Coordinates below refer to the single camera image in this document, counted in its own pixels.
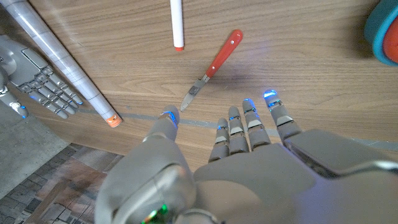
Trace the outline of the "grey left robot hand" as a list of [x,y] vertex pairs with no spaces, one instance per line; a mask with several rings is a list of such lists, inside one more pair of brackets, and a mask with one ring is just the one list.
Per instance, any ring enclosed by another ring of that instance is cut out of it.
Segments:
[[96,223],[396,223],[397,161],[339,135],[303,131],[274,90],[264,99],[271,143],[253,101],[217,124],[208,163],[192,172],[166,106],[143,141],[107,174]]

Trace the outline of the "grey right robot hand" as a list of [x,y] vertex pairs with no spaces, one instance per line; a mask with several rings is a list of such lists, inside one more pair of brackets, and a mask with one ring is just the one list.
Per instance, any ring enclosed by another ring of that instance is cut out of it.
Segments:
[[75,114],[83,103],[38,53],[2,35],[1,101],[22,118],[28,117],[28,110],[9,91],[9,83],[63,119]]

